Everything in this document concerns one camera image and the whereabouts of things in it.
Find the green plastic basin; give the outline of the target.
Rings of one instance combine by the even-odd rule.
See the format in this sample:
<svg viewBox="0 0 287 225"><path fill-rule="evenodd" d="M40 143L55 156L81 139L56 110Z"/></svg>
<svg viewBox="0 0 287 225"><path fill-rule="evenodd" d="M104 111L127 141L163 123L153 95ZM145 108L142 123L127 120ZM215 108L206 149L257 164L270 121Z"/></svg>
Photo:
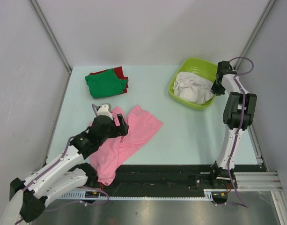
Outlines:
<svg viewBox="0 0 287 225"><path fill-rule="evenodd" d="M211 62L208 62L206 60L202 60L202 59L197 59L197 58L189 58L186 59L184 61L184 63L180 66L180 68L177 70L177 72L174 74L172 80L169 83L169 94L170 96L177 101L178 103L185 105L189 108L192 109L196 109L196 110L204 110L206 109L208 106L210 106L212 104L212 102L215 99L215 95L214 97L207 101L206 103L204 103L203 105L197 105L195 103L191 103L185 100L182 100L181 98L177 97L174 95L173 92L173 84L174 81L176 79L176 76L179 72L191 72L191 73L195 73L203 78L206 78L208 80L210 80L212 83L215 80L215 73L216 73L216 69L217 66Z"/></svg>

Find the pink t shirt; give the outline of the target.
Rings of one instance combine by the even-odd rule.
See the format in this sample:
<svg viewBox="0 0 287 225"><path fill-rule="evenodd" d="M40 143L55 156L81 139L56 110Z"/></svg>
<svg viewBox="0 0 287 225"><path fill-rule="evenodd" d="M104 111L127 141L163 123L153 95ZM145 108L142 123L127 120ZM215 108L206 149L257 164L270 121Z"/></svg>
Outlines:
<svg viewBox="0 0 287 225"><path fill-rule="evenodd" d="M146 145L161 129L163 123L139 105L125 117L128 134L110 138L97 152L89 156L90 165L97 171L98 182L110 185L116 170L140 148Z"/></svg>

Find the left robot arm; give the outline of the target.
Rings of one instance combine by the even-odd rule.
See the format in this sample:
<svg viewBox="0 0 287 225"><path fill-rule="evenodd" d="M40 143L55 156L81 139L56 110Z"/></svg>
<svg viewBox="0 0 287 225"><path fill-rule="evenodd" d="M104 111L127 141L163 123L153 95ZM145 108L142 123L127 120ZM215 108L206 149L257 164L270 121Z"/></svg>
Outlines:
<svg viewBox="0 0 287 225"><path fill-rule="evenodd" d="M99 151L106 140L125 136L129 126L122 114L115 123L110 112L98 113L91 126L80 134L70 137L66 147L53 161L31 176L15 178L9 185L9 198L22 193L17 215L27 223L37 219L56 198L78 187L92 187L97 182L97 171L85 163Z"/></svg>

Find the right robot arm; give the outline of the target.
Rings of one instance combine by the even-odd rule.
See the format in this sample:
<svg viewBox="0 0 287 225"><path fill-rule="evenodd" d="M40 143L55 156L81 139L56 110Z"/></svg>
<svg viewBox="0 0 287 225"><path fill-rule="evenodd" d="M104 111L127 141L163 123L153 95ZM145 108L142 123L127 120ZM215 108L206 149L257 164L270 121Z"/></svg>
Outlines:
<svg viewBox="0 0 287 225"><path fill-rule="evenodd" d="M214 188L224 188L235 181L235 155L243 133L253 122L257 96L243 87L229 61L218 63L211 92L217 96L228 93L222 117L226 132L221 152L209 176L209 182Z"/></svg>

